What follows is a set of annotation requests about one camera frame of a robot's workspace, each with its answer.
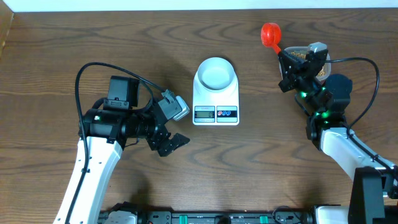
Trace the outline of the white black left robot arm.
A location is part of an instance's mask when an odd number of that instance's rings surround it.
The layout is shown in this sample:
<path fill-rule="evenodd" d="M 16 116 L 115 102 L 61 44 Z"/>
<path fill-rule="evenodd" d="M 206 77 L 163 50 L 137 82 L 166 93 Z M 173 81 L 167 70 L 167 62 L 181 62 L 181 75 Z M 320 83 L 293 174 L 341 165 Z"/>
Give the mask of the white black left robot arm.
<path fill-rule="evenodd" d="M 188 114 L 186 102 L 166 90 L 160 101 L 151 98 L 138 108 L 142 84 L 135 78 L 111 77 L 108 96 L 83 116 L 75 166 L 55 223 L 98 221 L 109 180 L 129 138 L 145 139 L 161 157 L 189 143 L 189 138 L 172 135 L 165 127 L 169 120 Z"/>

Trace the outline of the red plastic measuring scoop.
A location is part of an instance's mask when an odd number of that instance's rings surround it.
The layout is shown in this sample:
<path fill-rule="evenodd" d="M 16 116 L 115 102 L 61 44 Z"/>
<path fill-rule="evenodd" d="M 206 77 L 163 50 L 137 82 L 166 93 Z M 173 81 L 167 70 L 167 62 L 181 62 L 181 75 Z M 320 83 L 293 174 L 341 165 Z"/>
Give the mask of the red plastic measuring scoop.
<path fill-rule="evenodd" d="M 267 22 L 261 29 L 261 41 L 265 47 L 272 48 L 278 55 L 281 49 L 278 44 L 282 38 L 281 29 L 278 24 Z"/>

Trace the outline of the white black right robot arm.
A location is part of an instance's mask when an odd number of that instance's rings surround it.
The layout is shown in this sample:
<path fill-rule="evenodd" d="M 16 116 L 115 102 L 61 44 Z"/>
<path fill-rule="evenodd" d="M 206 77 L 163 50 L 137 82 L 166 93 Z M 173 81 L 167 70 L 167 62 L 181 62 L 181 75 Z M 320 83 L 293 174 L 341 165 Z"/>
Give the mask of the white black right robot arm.
<path fill-rule="evenodd" d="M 317 149 L 331 157 L 353 181 L 345 216 L 319 206 L 314 223 L 397 223 L 397 207 L 384 204 L 384 197 L 397 198 L 397 165 L 374 152 L 347 123 L 353 82 L 342 74 L 332 74 L 324 82 L 317 74 L 328 63 L 328 50 L 309 50 L 305 59 L 284 50 L 277 56 L 283 92 L 296 90 L 312 110 L 307 115 L 307 137 Z"/>

